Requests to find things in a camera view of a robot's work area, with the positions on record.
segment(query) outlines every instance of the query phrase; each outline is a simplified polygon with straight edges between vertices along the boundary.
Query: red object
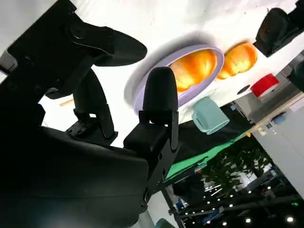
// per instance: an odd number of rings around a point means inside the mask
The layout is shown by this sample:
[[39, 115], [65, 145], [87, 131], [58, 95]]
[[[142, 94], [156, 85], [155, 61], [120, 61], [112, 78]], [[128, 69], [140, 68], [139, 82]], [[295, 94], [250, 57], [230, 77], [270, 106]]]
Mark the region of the red object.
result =
[[251, 91], [258, 97], [268, 94], [280, 83], [273, 74], [266, 75], [258, 80], [252, 87]]

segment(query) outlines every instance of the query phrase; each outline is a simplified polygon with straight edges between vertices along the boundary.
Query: purple-rimmed plate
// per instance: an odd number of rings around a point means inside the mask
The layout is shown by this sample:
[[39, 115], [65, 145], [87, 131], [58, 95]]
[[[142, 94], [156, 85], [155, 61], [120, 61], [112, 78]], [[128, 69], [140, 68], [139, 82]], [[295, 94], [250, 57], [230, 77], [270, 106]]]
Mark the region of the purple-rimmed plate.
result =
[[[211, 46], [203, 45], [203, 44], [202, 45], [193, 45], [193, 46], [185, 47], [183, 49], [180, 49], [180, 50], [168, 55], [167, 57], [162, 59], [160, 62], [158, 62], [154, 67], [151, 68], [151, 70], [152, 70], [156, 67], [162, 67], [162, 66], [168, 67], [174, 61], [176, 61], [188, 54], [191, 54], [193, 52], [200, 51], [200, 50], [206, 50], [206, 49], [211, 49], [214, 51], [214, 53], [217, 56], [217, 65], [216, 65], [214, 71], [212, 72], [212, 74], [208, 78], [206, 78], [204, 81], [202, 81], [198, 85], [191, 86], [187, 91], [178, 95], [179, 107], [181, 107], [182, 105], [186, 104], [188, 101], [192, 100], [197, 95], [199, 95], [217, 77], [217, 75], [219, 74], [219, 72], [221, 71], [221, 69], [224, 65], [224, 53], [217, 47], [211, 47]], [[134, 94], [135, 95], [134, 96], [134, 98], [135, 98], [134, 99], [134, 111], [137, 115], [138, 115], [139, 111], [143, 109], [142, 105], [143, 105], [144, 89], [145, 89], [148, 75], [150, 74], [151, 70], [149, 70], [149, 72], [146, 73], [146, 75], [143, 77], [140, 84], [136, 88], [136, 91]]]

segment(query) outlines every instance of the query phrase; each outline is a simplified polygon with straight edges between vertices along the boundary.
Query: mug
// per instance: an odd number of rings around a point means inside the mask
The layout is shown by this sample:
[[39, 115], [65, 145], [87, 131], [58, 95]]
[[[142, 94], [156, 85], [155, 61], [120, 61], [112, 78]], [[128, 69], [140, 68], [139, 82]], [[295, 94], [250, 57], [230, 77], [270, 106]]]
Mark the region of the mug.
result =
[[228, 117], [209, 97], [200, 99], [193, 108], [192, 119], [201, 132], [212, 134], [229, 123]]

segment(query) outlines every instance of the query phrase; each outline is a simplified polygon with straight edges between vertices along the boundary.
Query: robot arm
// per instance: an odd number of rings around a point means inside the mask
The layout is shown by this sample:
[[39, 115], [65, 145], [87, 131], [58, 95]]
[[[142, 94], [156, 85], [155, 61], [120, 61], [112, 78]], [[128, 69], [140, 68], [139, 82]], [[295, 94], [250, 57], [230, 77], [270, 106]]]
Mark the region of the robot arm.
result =
[[[84, 23], [75, 10], [59, 0], [0, 58], [2, 228], [130, 227], [178, 152], [177, 89], [167, 67], [151, 72], [124, 148], [110, 146], [117, 132], [91, 66], [132, 64], [147, 49]], [[42, 127], [42, 96], [70, 94], [78, 121], [66, 132]]]

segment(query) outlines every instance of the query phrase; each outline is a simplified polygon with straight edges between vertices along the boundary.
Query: green mat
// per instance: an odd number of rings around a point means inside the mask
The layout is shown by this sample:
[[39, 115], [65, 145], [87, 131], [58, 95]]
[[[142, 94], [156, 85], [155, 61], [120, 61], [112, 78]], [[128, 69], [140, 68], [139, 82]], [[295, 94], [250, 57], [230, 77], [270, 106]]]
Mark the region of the green mat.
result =
[[240, 136], [236, 137], [235, 139], [228, 141], [227, 143], [221, 144], [220, 146], [213, 147], [211, 150], [207, 151], [206, 153], [203, 153], [203, 154], [194, 156], [192, 158], [188, 158], [186, 160], [180, 161], [179, 163], [173, 164], [169, 170], [169, 173], [168, 173], [166, 179], [168, 180], [168, 179], [174, 177], [180, 171], [197, 163], [198, 161], [202, 160], [204, 157], [206, 157], [206, 159], [202, 163], [207, 163], [210, 159], [214, 158], [220, 151], [229, 147], [231, 144], [233, 144], [239, 138], [242, 138], [244, 136], [244, 134], [245, 133], [241, 134]]

